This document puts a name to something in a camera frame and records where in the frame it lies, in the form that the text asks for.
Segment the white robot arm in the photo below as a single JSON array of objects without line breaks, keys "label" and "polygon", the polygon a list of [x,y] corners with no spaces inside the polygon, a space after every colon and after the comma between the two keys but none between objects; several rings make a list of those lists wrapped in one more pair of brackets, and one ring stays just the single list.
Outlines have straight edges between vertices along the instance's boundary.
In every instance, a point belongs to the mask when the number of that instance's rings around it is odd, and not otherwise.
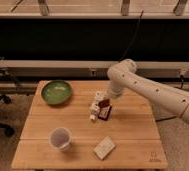
[{"label": "white robot arm", "polygon": [[[131,59],[110,66],[107,71],[108,95],[118,98],[128,88],[175,114],[189,125],[189,92],[141,77],[136,74],[136,70],[136,63]],[[183,171],[189,171],[189,148]]]}]

